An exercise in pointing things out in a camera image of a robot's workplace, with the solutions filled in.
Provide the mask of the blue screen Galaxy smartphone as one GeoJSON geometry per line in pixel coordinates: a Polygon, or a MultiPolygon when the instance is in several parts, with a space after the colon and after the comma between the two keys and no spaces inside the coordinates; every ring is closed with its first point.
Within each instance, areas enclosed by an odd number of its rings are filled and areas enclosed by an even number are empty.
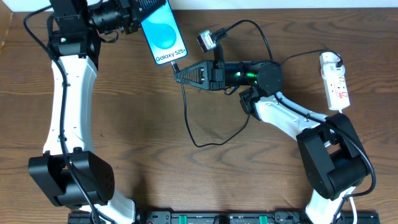
{"type": "Polygon", "coordinates": [[[168,1],[141,22],[156,65],[187,56],[187,48],[168,1]]]}

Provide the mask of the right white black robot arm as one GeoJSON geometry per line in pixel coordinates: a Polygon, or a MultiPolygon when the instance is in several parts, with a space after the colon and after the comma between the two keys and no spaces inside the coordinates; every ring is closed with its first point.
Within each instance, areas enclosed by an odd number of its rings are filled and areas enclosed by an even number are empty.
{"type": "Polygon", "coordinates": [[[282,68],[271,60],[225,62],[203,60],[182,70],[173,64],[181,85],[218,91],[240,86],[240,104],[248,117],[269,123],[296,140],[303,166],[313,187],[305,214],[310,223],[337,223],[346,201],[366,176],[376,183],[374,168],[349,118],[315,113],[287,99],[281,92],[282,68]]]}

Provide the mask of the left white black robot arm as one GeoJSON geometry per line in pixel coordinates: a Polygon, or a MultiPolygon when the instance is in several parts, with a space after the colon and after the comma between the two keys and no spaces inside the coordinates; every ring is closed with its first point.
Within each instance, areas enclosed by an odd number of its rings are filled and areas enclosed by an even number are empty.
{"type": "Polygon", "coordinates": [[[133,200],[115,188],[113,168],[95,154],[91,103],[101,44],[110,33],[132,34],[163,1],[52,0],[49,41],[54,93],[50,130],[43,153],[28,171],[56,207],[81,210],[73,223],[136,223],[133,200]]]}

